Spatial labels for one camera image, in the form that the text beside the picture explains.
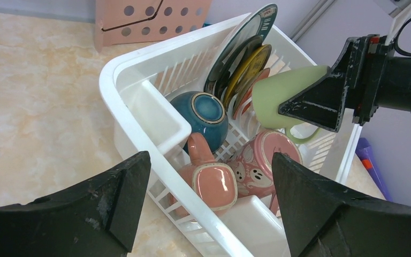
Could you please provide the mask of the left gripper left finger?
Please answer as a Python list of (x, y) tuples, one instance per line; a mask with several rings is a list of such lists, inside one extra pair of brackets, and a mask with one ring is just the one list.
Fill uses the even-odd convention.
[(0, 256), (126, 256), (150, 171), (141, 151), (56, 193), (0, 207)]

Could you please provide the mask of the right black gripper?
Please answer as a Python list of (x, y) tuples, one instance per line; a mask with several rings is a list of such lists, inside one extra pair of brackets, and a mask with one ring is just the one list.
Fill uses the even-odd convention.
[(369, 122), (379, 107), (411, 113), (411, 54), (395, 56), (396, 44), (385, 41), (385, 36), (369, 35), (362, 71), (362, 39), (349, 37), (335, 64), (326, 66), (324, 75), (281, 103), (278, 113), (338, 132), (354, 89), (356, 124)]

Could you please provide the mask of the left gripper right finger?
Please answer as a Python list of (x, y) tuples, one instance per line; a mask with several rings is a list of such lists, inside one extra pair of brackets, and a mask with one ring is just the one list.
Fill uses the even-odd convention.
[(291, 256), (411, 256), (411, 206), (374, 198), (282, 153), (273, 182)]

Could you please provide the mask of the light green mug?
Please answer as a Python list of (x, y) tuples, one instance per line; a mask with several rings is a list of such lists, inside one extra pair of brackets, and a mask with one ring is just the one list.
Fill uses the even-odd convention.
[(316, 128), (306, 138), (295, 137), (291, 129), (302, 124), (303, 121), (280, 115), (279, 105), (325, 76), (329, 68), (327, 65), (306, 66), (275, 74), (256, 82), (252, 89), (252, 106), (260, 125), (265, 129), (284, 129), (285, 135), (295, 144), (304, 144), (312, 140), (321, 129)]

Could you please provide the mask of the yellow patterned plate black rim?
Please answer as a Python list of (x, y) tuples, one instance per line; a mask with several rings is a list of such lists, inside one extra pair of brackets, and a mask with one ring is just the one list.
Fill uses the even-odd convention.
[(237, 67), (225, 91), (223, 105), (226, 110), (230, 108), (232, 97), (241, 91), (243, 85), (264, 69), (271, 52), (272, 45), (264, 44), (254, 50), (250, 56)]

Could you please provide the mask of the pink glass mug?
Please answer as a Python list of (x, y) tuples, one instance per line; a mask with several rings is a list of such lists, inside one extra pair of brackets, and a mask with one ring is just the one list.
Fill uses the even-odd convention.
[(244, 144), (226, 161), (226, 164), (234, 172), (238, 198), (249, 195), (263, 198), (270, 195), (269, 209), (276, 214), (279, 203), (271, 165), (274, 153), (282, 153), (302, 163), (297, 146), (285, 134), (276, 130), (266, 130)]

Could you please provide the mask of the white plate green rim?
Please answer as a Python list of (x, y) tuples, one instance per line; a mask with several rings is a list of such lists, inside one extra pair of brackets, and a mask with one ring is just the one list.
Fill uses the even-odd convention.
[(204, 74), (203, 91), (212, 93), (219, 75), (226, 70), (225, 62), (248, 39), (258, 35), (264, 40), (272, 28), (278, 13), (275, 3), (268, 4), (248, 15), (219, 44), (213, 55), (210, 68)]

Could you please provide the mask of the black small plate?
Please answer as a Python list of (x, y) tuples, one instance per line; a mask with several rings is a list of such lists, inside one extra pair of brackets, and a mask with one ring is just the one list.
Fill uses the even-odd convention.
[(244, 62), (251, 53), (260, 47), (263, 42), (263, 37), (260, 35), (254, 35), (240, 44), (236, 50), (234, 50), (230, 57), (225, 62), (222, 70), (218, 74), (213, 94), (215, 97), (221, 99), (222, 94), (227, 87), (227, 83), (231, 75), (236, 71), (239, 65)]

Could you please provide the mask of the orange dotted mug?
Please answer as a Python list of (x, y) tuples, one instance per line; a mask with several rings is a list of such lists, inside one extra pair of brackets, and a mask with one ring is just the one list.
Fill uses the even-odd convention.
[(187, 139), (190, 163), (178, 174), (217, 215), (224, 215), (237, 201), (238, 187), (230, 166), (217, 162), (205, 137), (198, 132)]

